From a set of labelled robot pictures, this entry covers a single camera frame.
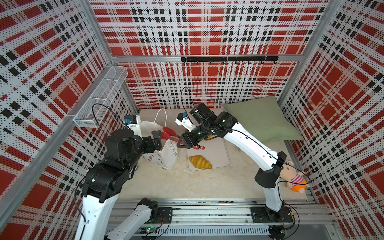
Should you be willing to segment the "red silicone metal tongs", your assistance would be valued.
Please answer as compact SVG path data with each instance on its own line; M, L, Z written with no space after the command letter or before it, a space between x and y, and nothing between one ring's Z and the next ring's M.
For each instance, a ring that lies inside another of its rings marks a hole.
M179 138L180 138L180 136L177 135L177 133L174 130L172 130L168 127L163 127L162 140L171 140L171 141L174 141L177 143L179 141ZM205 150L205 147L204 146L194 146L192 149Z

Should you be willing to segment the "striped croissant bread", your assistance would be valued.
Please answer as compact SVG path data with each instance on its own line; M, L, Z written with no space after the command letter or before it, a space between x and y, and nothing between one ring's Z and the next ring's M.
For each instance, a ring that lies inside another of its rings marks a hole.
M203 156L191 156L189 157L189 161L196 169L211 169L212 164Z

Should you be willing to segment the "white paper gift bag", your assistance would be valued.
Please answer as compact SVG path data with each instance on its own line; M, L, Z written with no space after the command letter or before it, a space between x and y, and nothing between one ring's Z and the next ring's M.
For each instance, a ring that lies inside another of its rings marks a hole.
M168 115L165 109L141 110L140 128L143 137L153 137L152 131L163 132L163 127L168 127ZM144 154L143 158L152 164L170 172L174 164L179 160L176 143L171 140L161 140L162 148L154 153Z

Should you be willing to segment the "beige plastic tray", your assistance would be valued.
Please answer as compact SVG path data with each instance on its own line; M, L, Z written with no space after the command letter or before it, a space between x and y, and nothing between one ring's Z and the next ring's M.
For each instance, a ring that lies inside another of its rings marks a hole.
M187 167L190 171L203 171L203 170L212 170L217 168L224 168L230 165L230 158L227 152L227 148L225 142L221 138L203 141L201 146L205 147L205 150L195 150L188 149L187 150ZM189 161L189 157L201 155L206 158L211 164L211 169L196 169L191 162Z

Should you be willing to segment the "green cushion pillow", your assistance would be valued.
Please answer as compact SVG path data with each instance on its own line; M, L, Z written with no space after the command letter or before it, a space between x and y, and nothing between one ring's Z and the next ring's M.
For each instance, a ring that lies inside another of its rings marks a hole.
M224 109L263 144L303 139L298 130L286 120L273 96L227 104Z

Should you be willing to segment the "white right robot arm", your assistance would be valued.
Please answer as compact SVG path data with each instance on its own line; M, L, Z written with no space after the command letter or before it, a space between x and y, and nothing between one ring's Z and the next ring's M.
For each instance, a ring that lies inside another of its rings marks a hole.
M177 146L191 149L209 136L225 139L237 146L259 166L255 181L264 190L266 217L271 222L280 221L285 206L280 197L278 180L287 155L267 148L228 112L216 115L204 103L200 103L190 111L190 114L197 121L197 126L191 122L186 112L178 114L175 120L177 125L188 130L180 136Z

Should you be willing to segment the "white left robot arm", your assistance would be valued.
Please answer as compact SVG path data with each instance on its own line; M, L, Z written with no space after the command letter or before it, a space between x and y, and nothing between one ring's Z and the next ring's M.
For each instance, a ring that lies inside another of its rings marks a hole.
M129 240L147 222L158 219L158 202L143 198L116 229L106 233L110 214L125 182L131 180L143 154L162 148L161 131L140 137L129 128L116 130L106 138L103 160L87 171L82 189L81 217L77 240Z

